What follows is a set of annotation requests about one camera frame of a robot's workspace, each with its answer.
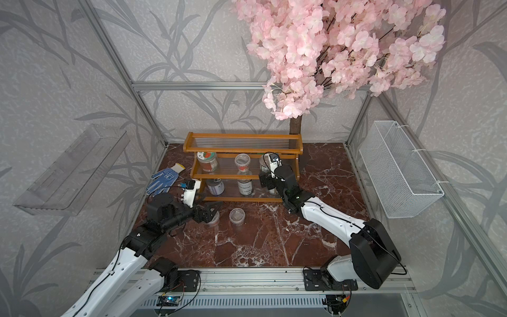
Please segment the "aluminium horizontal back bar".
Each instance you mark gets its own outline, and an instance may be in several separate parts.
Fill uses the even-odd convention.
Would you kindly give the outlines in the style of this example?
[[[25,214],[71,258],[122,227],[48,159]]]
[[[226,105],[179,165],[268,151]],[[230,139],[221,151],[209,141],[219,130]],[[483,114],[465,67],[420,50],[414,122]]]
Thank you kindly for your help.
[[[134,82],[135,91],[262,91],[262,82]]]

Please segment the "clear seed jar middle shelf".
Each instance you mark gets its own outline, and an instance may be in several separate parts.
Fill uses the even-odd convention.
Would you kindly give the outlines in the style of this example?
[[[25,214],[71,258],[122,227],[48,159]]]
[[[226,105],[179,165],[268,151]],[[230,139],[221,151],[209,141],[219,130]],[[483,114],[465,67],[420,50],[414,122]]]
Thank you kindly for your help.
[[[239,172],[246,173],[250,170],[251,158],[248,154],[240,153],[235,157],[234,163]]]

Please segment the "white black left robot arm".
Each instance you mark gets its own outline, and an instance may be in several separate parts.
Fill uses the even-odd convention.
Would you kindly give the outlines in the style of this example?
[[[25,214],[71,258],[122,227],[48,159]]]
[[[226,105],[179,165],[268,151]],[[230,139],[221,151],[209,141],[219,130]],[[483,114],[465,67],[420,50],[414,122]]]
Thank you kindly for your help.
[[[111,263],[65,316],[131,316],[155,293],[181,287],[177,264],[151,258],[174,229],[189,221],[210,223],[222,206],[195,200],[190,191],[183,199],[155,195],[146,206],[145,222],[125,237]]]

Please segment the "tall can green white label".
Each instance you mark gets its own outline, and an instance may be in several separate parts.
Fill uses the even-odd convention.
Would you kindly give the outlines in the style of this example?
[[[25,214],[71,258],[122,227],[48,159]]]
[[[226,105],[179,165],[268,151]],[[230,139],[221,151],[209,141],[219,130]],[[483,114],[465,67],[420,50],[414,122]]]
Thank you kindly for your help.
[[[250,171],[238,171],[237,175],[240,176],[251,176],[252,173]],[[243,196],[252,195],[253,192],[253,183],[252,179],[237,179],[238,182],[238,191]]]

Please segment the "aluminium frame post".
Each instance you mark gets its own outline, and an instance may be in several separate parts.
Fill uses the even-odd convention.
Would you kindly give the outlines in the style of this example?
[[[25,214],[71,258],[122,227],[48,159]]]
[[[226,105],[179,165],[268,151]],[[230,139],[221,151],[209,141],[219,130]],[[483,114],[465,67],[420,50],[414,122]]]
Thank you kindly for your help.
[[[359,129],[360,123],[363,121],[363,118],[366,116],[366,114],[368,112],[368,108],[369,108],[371,102],[372,102],[372,96],[370,94],[367,94],[366,98],[363,101],[361,109],[355,119],[355,123],[353,124],[353,127],[350,131],[347,141],[345,142],[347,147],[349,147],[351,145],[353,138],[354,138],[357,130]]]
[[[125,67],[124,63],[121,60],[120,54],[116,51],[113,42],[111,41],[105,26],[100,20],[98,13],[96,12],[92,1],[88,0],[79,0],[79,5],[83,12],[84,17],[90,23],[92,29],[95,31],[99,41],[104,47],[107,55],[111,59],[116,71],[118,72],[121,80],[125,84],[130,97],[135,101],[137,108],[141,111],[142,115],[144,115],[145,120],[151,127],[154,134],[157,136],[159,141],[166,147],[168,145],[168,141],[166,141],[165,136],[163,135],[161,129],[158,124],[154,120],[152,114],[149,112],[148,107],[144,103],[143,99],[140,97],[139,93],[133,88],[133,82],[128,74],[128,70]]]

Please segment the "tin can purple label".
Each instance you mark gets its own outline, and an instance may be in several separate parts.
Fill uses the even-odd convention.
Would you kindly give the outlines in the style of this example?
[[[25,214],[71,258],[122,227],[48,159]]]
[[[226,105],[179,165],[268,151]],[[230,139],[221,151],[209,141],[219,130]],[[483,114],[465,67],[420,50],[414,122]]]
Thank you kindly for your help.
[[[219,196],[224,193],[224,182],[220,178],[215,179],[207,179],[206,185],[209,190],[209,192],[213,196]]]

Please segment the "aluminium frame post right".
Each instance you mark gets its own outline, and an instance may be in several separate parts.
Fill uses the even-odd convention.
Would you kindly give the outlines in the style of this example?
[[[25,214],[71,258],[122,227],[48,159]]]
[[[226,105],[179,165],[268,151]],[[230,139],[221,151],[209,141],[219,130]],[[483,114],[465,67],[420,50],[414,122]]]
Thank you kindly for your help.
[[[351,145],[353,138],[354,138],[357,130],[359,129],[360,123],[363,121],[363,118],[366,116],[366,114],[368,112],[368,108],[369,108],[371,102],[372,102],[372,96],[370,94],[367,94],[366,98],[363,101],[361,109],[355,119],[355,123],[353,124],[353,127],[350,131],[347,141],[345,142],[347,147],[349,147]]]

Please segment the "clear acrylic wall shelf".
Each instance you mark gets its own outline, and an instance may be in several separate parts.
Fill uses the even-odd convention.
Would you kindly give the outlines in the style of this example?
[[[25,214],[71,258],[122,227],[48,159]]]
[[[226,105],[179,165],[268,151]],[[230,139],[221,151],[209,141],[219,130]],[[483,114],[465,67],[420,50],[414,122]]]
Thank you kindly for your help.
[[[129,142],[124,129],[90,125],[14,206],[31,215],[79,215]]]

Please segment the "orange wooden three-tier shelf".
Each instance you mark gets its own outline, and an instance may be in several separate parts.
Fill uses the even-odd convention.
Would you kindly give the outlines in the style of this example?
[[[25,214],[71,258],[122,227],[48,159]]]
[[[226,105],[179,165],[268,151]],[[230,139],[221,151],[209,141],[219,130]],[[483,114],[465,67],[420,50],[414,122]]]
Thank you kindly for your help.
[[[184,151],[194,154],[191,177],[206,202],[278,203],[275,189],[260,182],[279,165],[292,168],[300,178],[303,154],[300,134],[188,133]]]

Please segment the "silver tin can green label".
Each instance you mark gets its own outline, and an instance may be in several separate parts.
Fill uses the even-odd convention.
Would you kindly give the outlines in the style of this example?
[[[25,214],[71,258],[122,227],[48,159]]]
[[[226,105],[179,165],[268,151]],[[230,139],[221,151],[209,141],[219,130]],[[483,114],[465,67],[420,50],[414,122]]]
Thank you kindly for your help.
[[[270,173],[271,172],[271,154],[265,153],[263,154],[260,159],[260,170],[263,173]]]

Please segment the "green circuit board left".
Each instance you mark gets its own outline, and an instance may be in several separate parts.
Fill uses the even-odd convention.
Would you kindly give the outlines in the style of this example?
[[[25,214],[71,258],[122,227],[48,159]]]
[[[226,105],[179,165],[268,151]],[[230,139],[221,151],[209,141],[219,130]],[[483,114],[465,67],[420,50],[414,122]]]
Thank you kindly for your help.
[[[174,295],[162,295],[158,297],[157,306],[158,307],[176,307],[179,306],[181,302],[181,296]]]

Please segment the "brown tree trunk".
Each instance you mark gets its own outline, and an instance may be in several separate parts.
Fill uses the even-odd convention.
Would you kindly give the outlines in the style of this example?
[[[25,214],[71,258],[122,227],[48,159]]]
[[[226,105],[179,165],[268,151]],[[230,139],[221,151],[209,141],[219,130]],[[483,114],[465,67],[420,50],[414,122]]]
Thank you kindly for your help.
[[[302,116],[299,116],[297,118],[291,118],[289,134],[290,135],[301,134],[301,129],[302,129]]]

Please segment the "blue white work glove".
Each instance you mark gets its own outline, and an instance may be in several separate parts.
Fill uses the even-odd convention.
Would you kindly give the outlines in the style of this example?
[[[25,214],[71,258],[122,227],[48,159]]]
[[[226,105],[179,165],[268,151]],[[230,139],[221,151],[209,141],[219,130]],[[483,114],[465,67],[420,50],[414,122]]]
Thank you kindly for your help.
[[[153,174],[151,177],[151,183],[147,186],[146,194],[148,196],[155,196],[161,193],[168,192],[175,181],[179,178],[179,175],[186,168],[176,163],[170,168],[163,169]]]

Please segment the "aluminium frame post left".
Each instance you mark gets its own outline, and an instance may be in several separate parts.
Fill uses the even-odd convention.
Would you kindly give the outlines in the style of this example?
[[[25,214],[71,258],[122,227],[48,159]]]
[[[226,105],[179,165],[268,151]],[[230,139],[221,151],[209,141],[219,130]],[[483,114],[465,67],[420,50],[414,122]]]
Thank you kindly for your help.
[[[145,120],[151,127],[154,134],[157,136],[159,141],[166,147],[168,145],[168,141],[166,141],[165,136],[163,135],[161,129],[158,124],[154,120],[152,114],[149,112],[148,107],[144,103],[143,99],[140,97],[139,93],[133,88],[133,82],[128,74],[128,70],[125,67],[124,63],[121,60],[120,54],[116,51],[113,42],[111,41],[105,26],[100,20],[98,13],[96,12],[92,1],[88,0],[79,0],[79,5],[83,12],[84,17],[90,23],[92,29],[95,31],[99,41],[104,47],[107,55],[111,59],[116,71],[118,72],[121,80],[125,84],[130,97],[135,101],[137,108],[141,111],[142,115],[144,115]]]

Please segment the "pink blossom tree crown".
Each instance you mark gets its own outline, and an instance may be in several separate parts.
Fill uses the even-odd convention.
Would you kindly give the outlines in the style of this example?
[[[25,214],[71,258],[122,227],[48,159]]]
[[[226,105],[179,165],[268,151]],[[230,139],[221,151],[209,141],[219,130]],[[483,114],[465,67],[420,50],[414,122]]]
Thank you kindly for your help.
[[[326,95],[374,96],[424,81],[445,43],[446,9],[432,1],[235,1],[265,60],[263,102],[277,120],[307,114]]]

